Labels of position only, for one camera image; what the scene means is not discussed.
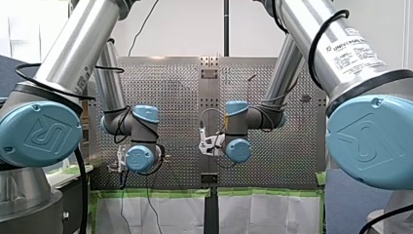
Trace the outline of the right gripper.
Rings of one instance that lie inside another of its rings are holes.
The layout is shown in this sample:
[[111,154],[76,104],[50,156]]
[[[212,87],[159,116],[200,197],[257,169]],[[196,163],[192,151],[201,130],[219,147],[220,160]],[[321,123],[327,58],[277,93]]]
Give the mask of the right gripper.
[[210,148],[210,154],[212,156],[222,156],[225,154],[225,152],[220,143],[214,143]]

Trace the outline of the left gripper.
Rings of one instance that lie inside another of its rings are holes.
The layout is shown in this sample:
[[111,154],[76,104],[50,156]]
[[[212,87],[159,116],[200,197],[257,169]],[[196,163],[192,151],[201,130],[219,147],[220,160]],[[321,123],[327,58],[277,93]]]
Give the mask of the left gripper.
[[161,144],[156,145],[156,156],[157,156],[156,165],[159,166],[162,164],[166,156],[165,148]]

